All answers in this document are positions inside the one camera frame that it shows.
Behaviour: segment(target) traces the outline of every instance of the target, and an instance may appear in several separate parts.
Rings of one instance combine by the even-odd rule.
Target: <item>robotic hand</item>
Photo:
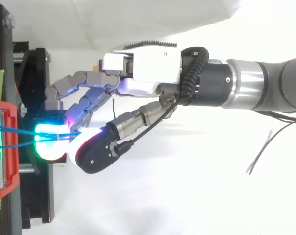
[[[213,60],[202,47],[178,51],[176,44],[144,41],[105,54],[99,71],[78,71],[46,89],[45,110],[62,110],[59,100],[79,86],[90,87],[78,104],[64,112],[65,123],[76,131],[87,126],[92,113],[112,94],[159,97],[108,122],[89,135],[75,155],[86,173],[97,173],[127,152],[177,105],[221,106],[255,111],[296,111],[296,59],[280,64]],[[118,141],[143,126],[133,140]]]

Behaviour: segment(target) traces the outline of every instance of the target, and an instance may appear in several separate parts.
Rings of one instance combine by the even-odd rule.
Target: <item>white backdrop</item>
[[[182,49],[204,46],[217,59],[295,58],[296,0],[246,0],[230,20],[165,40]],[[102,56],[90,48],[47,49],[52,81],[92,70]],[[83,92],[65,99],[65,107]],[[116,112],[147,102],[115,97]],[[108,102],[92,125],[112,118]],[[274,139],[251,176],[245,173],[269,130],[282,126],[251,111],[179,107],[98,174],[71,162],[55,166],[55,219],[32,220],[23,234],[296,235],[296,125]]]

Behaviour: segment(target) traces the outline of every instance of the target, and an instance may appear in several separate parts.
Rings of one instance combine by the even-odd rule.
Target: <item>red box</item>
[[[11,103],[1,102],[0,109],[4,110],[4,126],[17,129],[17,107]],[[5,145],[18,144],[17,134],[5,132]],[[6,182],[0,190],[0,199],[9,194],[19,183],[19,156],[17,148],[2,149],[5,151]]]

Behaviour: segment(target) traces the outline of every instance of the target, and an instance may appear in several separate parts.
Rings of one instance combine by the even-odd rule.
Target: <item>cylindrical joint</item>
[[[262,98],[265,82],[261,66],[257,62],[227,60],[232,71],[233,86],[226,102],[226,109],[254,109]]]
[[[221,106],[229,97],[232,71],[226,62],[210,60],[202,71],[190,105]]]

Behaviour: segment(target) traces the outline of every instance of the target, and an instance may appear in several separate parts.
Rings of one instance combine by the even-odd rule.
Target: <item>blue cable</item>
[[[31,142],[26,142],[26,143],[20,143],[16,145],[7,145],[7,146],[0,146],[2,149],[6,148],[19,148],[27,145],[31,145],[37,142],[53,142],[53,141],[70,141],[73,140],[74,138],[61,138],[61,139],[48,139],[48,140],[40,140],[40,141],[31,141]]]
[[[17,133],[17,134],[25,134],[25,135],[38,135],[38,136],[46,137],[46,138],[56,138],[57,137],[57,134],[55,134],[55,133],[37,133],[34,131],[14,129],[14,128],[9,128],[9,127],[5,127],[5,126],[0,126],[0,131]],[[80,134],[80,132],[78,132],[78,133],[61,133],[58,135],[60,137],[66,137],[66,136],[77,136],[79,134]]]

